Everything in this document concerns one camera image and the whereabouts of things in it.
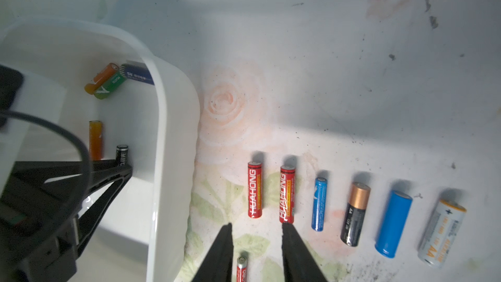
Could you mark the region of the red battery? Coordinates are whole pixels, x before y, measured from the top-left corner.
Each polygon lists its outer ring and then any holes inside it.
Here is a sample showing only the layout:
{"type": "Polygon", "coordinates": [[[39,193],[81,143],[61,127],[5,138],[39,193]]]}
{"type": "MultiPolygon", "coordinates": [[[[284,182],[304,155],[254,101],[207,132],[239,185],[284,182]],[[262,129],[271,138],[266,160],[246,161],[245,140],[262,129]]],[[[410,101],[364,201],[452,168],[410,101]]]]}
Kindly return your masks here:
{"type": "Polygon", "coordinates": [[[247,281],[247,258],[241,256],[237,259],[237,269],[236,269],[236,281],[246,282],[247,281]]]}

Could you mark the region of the large blue battery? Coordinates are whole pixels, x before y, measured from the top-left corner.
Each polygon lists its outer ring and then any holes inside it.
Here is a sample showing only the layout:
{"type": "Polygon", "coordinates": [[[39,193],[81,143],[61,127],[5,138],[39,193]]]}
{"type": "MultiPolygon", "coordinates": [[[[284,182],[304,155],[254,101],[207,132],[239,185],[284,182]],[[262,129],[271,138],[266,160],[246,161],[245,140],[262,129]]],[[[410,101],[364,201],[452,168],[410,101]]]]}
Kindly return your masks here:
{"type": "Polygon", "coordinates": [[[395,257],[411,205],[412,198],[407,194],[396,190],[390,192],[375,244],[381,255],[389,259],[395,257]]]}

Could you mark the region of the black copper battery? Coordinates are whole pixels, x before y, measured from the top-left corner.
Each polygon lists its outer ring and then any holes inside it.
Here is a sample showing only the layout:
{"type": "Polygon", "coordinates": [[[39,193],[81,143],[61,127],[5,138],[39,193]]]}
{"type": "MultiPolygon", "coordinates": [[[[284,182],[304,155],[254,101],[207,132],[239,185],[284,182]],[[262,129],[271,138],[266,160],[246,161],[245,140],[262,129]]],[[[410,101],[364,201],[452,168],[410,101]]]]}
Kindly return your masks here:
{"type": "Polygon", "coordinates": [[[341,240],[349,247],[357,247],[369,203],[371,188],[360,182],[353,182],[347,209],[341,229],[341,240]]]}

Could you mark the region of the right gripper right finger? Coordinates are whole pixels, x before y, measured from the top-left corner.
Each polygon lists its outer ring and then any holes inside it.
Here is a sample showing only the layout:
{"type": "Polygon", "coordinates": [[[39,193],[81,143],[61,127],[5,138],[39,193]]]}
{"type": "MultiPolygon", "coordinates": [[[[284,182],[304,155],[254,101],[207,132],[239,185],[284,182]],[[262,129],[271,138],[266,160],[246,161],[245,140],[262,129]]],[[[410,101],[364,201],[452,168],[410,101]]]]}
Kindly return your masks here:
{"type": "Polygon", "coordinates": [[[327,282],[293,224],[283,223],[282,231],[284,280],[327,282]]]}

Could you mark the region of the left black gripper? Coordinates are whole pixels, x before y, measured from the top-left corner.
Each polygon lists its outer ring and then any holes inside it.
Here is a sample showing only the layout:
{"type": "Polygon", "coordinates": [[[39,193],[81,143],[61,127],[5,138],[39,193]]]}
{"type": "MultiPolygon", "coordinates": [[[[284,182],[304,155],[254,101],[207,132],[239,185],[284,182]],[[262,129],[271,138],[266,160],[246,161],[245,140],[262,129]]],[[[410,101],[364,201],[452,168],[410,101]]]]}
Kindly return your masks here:
{"type": "Polygon", "coordinates": [[[5,281],[69,281],[76,261],[89,244],[106,211],[133,173],[113,159],[93,161],[88,196],[109,185],[79,217],[32,249],[20,246],[47,223],[74,185],[62,177],[79,174],[78,161],[17,161],[1,196],[1,255],[14,259],[5,281]]]}

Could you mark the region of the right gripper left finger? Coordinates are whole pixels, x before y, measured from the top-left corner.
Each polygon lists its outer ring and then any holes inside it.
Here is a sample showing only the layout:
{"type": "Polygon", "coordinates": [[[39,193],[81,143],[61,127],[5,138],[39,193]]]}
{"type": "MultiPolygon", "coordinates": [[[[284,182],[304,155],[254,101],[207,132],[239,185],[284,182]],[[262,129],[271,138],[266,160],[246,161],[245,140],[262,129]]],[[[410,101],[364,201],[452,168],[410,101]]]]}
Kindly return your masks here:
{"type": "Polygon", "coordinates": [[[228,223],[221,227],[192,282],[230,282],[233,255],[232,223],[228,223]]]}

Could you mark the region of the white plastic storage box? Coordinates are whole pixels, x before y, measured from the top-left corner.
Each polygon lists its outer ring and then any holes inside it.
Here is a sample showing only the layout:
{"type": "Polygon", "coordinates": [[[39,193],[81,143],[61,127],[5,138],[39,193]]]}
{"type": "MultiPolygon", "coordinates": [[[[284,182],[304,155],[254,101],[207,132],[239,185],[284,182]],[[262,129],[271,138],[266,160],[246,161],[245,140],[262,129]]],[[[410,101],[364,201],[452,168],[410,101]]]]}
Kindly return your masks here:
{"type": "Polygon", "coordinates": [[[188,228],[200,105],[177,67],[130,33],[77,20],[28,18],[1,30],[1,64],[25,81],[13,109],[39,116],[89,140],[103,123],[104,157],[129,147],[133,175],[110,205],[80,281],[173,281],[188,228]]]}

